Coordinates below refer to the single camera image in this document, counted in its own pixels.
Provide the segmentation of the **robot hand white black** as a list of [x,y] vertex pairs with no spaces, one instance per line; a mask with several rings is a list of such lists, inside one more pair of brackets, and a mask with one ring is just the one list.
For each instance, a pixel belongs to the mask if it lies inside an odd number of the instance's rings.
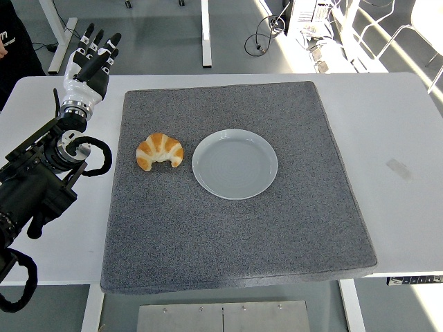
[[109,73],[118,56],[122,35],[116,33],[105,42],[104,30],[91,23],[69,57],[64,74],[66,95],[63,103],[80,102],[92,109],[105,98]]

